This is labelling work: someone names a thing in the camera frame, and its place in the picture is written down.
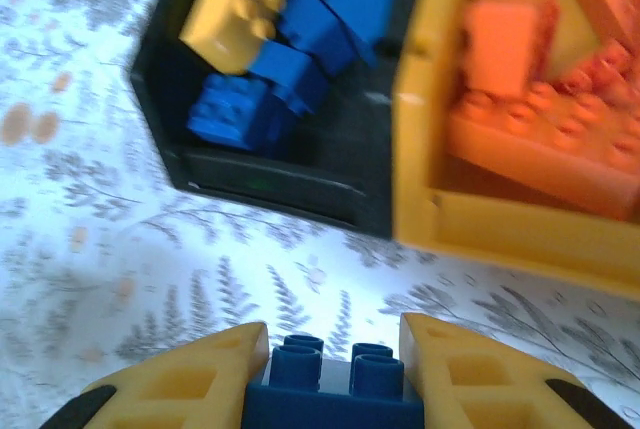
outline floral tablecloth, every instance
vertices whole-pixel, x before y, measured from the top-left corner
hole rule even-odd
[[[640,305],[167,182],[124,67],[153,0],[0,0],[0,420],[265,320],[345,358],[421,311],[576,374],[640,427]]]

